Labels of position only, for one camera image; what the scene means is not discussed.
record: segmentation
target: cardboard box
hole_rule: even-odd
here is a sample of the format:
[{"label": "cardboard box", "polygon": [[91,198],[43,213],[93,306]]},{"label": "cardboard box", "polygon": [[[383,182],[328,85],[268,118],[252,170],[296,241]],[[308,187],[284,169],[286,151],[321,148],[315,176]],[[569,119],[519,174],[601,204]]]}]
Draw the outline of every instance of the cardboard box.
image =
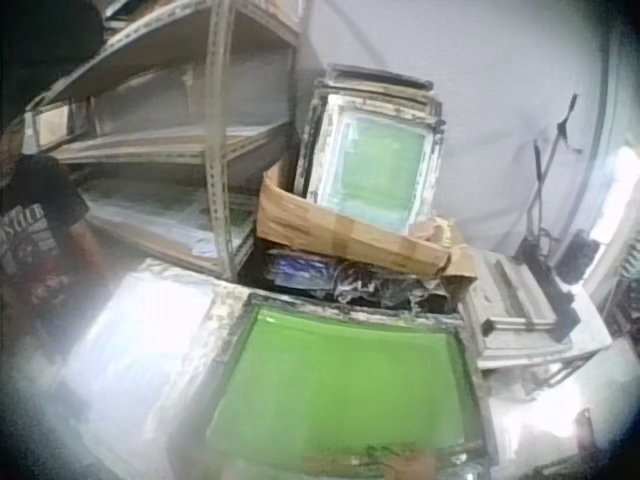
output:
[{"label": "cardboard box", "polygon": [[327,210],[281,188],[280,163],[263,177],[258,237],[307,252],[371,263],[422,277],[449,277],[468,287],[475,280],[473,260],[452,222],[449,247],[382,230]]}]

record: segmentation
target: black t-shirt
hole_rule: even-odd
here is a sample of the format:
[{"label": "black t-shirt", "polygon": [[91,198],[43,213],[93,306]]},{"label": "black t-shirt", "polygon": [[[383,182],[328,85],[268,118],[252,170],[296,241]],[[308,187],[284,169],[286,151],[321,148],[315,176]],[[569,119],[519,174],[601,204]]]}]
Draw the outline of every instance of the black t-shirt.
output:
[{"label": "black t-shirt", "polygon": [[16,162],[0,198],[2,282],[51,331],[70,315],[68,297],[83,282],[69,228],[84,218],[87,204],[58,161],[41,154]]}]

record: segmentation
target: person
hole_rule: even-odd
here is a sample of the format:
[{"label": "person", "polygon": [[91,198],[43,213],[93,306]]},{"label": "person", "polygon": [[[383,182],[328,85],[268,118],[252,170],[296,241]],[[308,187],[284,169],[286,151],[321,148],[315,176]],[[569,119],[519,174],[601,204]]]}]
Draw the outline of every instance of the person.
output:
[{"label": "person", "polygon": [[2,296],[14,321],[38,322],[49,353],[65,354],[106,275],[87,204],[55,158],[22,154],[23,139],[20,116],[0,140]]}]

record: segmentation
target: graphic print on shirt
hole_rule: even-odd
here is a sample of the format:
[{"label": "graphic print on shirt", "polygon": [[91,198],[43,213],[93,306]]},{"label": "graphic print on shirt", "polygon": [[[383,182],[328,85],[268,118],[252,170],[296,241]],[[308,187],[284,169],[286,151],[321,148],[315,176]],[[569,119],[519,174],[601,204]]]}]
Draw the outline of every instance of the graphic print on shirt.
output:
[{"label": "graphic print on shirt", "polygon": [[39,203],[18,206],[0,220],[0,259],[16,293],[33,306],[59,300],[67,275],[60,274],[60,249]]}]

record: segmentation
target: metal shelving unit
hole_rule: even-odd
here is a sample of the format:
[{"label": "metal shelving unit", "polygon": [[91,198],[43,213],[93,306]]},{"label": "metal shelving unit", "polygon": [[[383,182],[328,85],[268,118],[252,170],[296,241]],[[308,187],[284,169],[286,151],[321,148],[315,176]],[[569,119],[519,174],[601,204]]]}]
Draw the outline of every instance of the metal shelving unit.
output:
[{"label": "metal shelving unit", "polygon": [[227,164],[276,138],[291,122],[234,129],[225,120],[225,77],[230,56],[290,50],[298,42],[299,2],[283,0],[177,0],[152,11],[112,37],[90,61],[36,99],[37,114],[52,104],[91,99],[133,77],[204,61],[204,123],[197,126],[80,139],[70,136],[50,153],[63,164],[175,163],[203,165],[216,258],[194,255],[141,225],[114,222],[91,212],[88,220],[117,238],[182,266],[233,280],[253,246],[250,232],[239,244],[231,238]]}]

